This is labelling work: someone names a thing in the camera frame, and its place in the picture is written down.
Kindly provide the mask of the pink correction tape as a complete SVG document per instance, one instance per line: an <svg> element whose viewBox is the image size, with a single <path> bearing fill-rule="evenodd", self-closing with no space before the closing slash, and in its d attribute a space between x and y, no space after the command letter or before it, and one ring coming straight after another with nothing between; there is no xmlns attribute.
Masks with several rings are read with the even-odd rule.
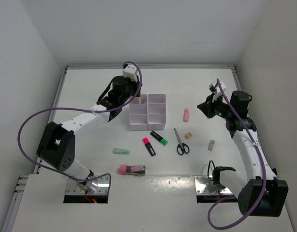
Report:
<svg viewBox="0 0 297 232"><path fill-rule="evenodd" d="M189 109L188 108L185 108L184 109L183 121L184 122L188 122L189 121Z"/></svg>

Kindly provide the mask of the green correction tape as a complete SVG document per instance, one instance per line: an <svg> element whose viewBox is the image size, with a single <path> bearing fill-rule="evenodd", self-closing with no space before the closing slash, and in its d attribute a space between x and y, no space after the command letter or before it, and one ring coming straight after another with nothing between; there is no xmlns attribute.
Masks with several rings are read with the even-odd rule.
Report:
<svg viewBox="0 0 297 232"><path fill-rule="evenodd" d="M113 153L114 154L118 154L118 155L129 155L130 154L130 150L128 150L128 149L122 149L122 148L114 148L113 149Z"/></svg>

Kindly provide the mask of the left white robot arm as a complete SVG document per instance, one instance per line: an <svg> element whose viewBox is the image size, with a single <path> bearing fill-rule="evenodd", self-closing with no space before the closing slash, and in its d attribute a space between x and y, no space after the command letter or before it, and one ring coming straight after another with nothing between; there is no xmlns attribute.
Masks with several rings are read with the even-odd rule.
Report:
<svg viewBox="0 0 297 232"><path fill-rule="evenodd" d="M88 180L93 172L75 158L76 141L117 117L132 97L139 96L140 88L136 74L115 76L88 111L59 124L47 124L37 148L38 157L78 182Z"/></svg>

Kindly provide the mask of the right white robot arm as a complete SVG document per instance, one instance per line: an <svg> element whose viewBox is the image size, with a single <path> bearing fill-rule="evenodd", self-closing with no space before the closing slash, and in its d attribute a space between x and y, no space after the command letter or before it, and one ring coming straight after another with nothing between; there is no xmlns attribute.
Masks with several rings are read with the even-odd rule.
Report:
<svg viewBox="0 0 297 232"><path fill-rule="evenodd" d="M268 165L258 144L256 125L248 117L248 105L252 96L244 91L233 91L230 103L223 102L222 94L214 91L206 101L198 105L207 118L220 116L237 146L246 177L235 168L217 166L212 173L212 182L227 187L238 200L241 214L251 208L251 216L279 217L288 193L288 184L279 180Z"/></svg>

